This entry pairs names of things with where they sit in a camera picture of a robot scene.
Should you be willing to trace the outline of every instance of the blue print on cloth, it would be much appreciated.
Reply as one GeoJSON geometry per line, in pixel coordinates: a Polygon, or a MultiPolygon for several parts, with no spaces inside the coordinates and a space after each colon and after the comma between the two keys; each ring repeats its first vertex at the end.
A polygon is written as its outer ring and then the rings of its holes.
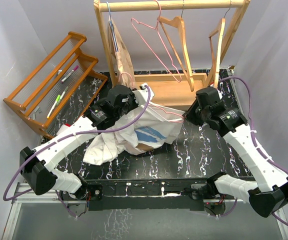
{"type": "Polygon", "coordinates": [[[137,128],[136,130],[141,130],[145,133],[148,133],[154,137],[158,137],[159,139],[166,139],[165,136],[163,136],[159,131],[156,131],[155,129],[149,127],[149,126],[141,126],[137,128]]]}
{"type": "Polygon", "coordinates": [[[157,143],[158,140],[150,135],[146,135],[145,133],[142,133],[140,131],[136,131],[135,133],[137,135],[137,139],[139,141],[143,141],[143,142],[148,142],[148,143],[157,143]]]}
{"type": "Polygon", "coordinates": [[[139,141],[148,143],[157,143],[158,142],[157,138],[161,140],[166,139],[166,137],[163,136],[159,131],[156,131],[155,129],[149,126],[139,127],[135,130],[135,133],[139,141]]]}

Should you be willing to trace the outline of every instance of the wooden rack base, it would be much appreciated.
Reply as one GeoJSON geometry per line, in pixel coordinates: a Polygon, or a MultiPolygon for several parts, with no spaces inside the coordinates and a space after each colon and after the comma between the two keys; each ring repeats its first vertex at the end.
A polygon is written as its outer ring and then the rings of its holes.
{"type": "MultiPolygon", "coordinates": [[[[135,75],[136,86],[148,83],[155,96],[153,102],[165,107],[178,110],[188,110],[196,98],[195,91],[188,90],[188,83],[183,80],[177,82],[170,74],[135,75]]],[[[202,89],[206,86],[206,73],[193,73],[194,88],[202,89]]]]}

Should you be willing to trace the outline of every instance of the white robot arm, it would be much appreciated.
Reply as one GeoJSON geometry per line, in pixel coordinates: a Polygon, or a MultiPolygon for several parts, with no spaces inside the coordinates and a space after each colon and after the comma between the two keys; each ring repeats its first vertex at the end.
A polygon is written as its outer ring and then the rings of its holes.
{"type": "MultiPolygon", "coordinates": [[[[148,100],[148,89],[131,91],[125,86],[117,85],[109,91],[107,98],[96,103],[66,131],[34,150],[24,148],[20,152],[20,164],[34,152],[45,149],[21,172],[34,192],[42,195],[53,189],[69,192],[77,199],[85,197],[87,183],[79,175],[61,172],[55,167],[78,146],[96,137],[96,130],[113,126],[122,115],[144,104],[148,100]]],[[[151,100],[154,94],[149,91],[151,100]]],[[[202,194],[227,194],[242,199],[250,203],[262,217],[268,217],[288,203],[288,175],[260,155],[253,144],[252,130],[246,118],[237,108],[227,109],[215,88],[207,87],[197,91],[196,101],[183,116],[195,125],[207,123],[216,130],[237,151],[256,180],[245,181],[219,172],[208,178],[207,185],[199,189],[202,194]]],[[[266,153],[260,144],[257,145],[266,153]]]]}
{"type": "Polygon", "coordinates": [[[257,148],[268,154],[255,138],[257,147],[254,146],[246,118],[238,108],[227,109],[215,88],[197,91],[196,100],[184,117],[195,125],[208,123],[236,150],[256,180],[245,181],[219,172],[207,179],[204,190],[208,194],[227,194],[242,199],[265,218],[288,203],[288,175],[261,156],[257,148]]]}
{"type": "Polygon", "coordinates": [[[42,195],[53,189],[66,191],[75,195],[78,199],[85,196],[87,184],[79,175],[62,172],[55,169],[55,167],[81,144],[95,138],[98,135],[98,130],[106,130],[112,127],[124,114],[145,104],[148,100],[150,101],[154,93],[145,86],[144,83],[141,86],[142,90],[135,91],[131,91],[123,85],[115,86],[109,90],[106,98],[99,100],[61,134],[33,150],[28,147],[24,148],[20,152],[20,165],[35,152],[45,149],[37,154],[21,172],[35,194],[42,195]]]}

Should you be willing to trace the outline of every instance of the wooden clothing rack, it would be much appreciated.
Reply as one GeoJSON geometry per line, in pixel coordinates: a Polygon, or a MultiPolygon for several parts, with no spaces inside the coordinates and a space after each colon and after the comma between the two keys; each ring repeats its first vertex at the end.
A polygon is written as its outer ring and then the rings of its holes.
{"type": "MultiPolygon", "coordinates": [[[[219,61],[216,65],[223,61],[226,52],[233,40],[242,18],[250,4],[251,0],[161,0],[159,4],[164,10],[181,10],[181,9],[216,9],[216,8],[236,8],[234,15],[229,23],[227,31],[222,39],[220,56],[217,54],[219,61]]],[[[135,2],[112,2],[109,4],[111,12],[129,12],[129,11],[152,11],[159,10],[159,6],[155,1],[135,1],[135,2]]],[[[100,36],[102,39],[104,52],[109,68],[109,74],[113,86],[118,83],[115,76],[112,56],[110,54],[109,42],[106,33],[106,25],[104,24],[102,13],[108,12],[108,5],[100,3],[100,0],[94,0],[94,9],[99,27],[100,36]]],[[[212,61],[212,67],[208,76],[205,73],[193,73],[194,92],[190,92],[185,81],[177,82],[170,74],[148,74],[136,75],[136,85],[143,83],[148,85],[154,91],[154,103],[167,107],[186,110],[195,100],[195,91],[205,88],[210,85],[214,76],[217,75],[216,65],[212,61]]]]}

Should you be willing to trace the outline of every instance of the white cloth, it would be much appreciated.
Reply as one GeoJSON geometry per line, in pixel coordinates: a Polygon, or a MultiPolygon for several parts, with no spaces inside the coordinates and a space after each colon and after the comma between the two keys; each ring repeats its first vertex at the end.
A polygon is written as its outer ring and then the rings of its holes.
{"type": "MultiPolygon", "coordinates": [[[[184,113],[180,110],[160,105],[157,106],[165,109],[167,112],[179,115],[184,113]]],[[[125,126],[140,114],[142,110],[142,107],[138,107],[130,111],[116,121],[115,125],[109,129],[125,126]]],[[[144,153],[144,149],[137,148],[139,144],[152,149],[159,148],[164,143],[171,144],[181,131],[183,124],[181,121],[183,120],[179,116],[165,113],[154,105],[149,105],[141,118],[131,126],[121,131],[101,133],[96,136],[88,146],[83,162],[99,166],[103,163],[111,162],[123,151],[127,151],[133,155],[144,153]]]]}

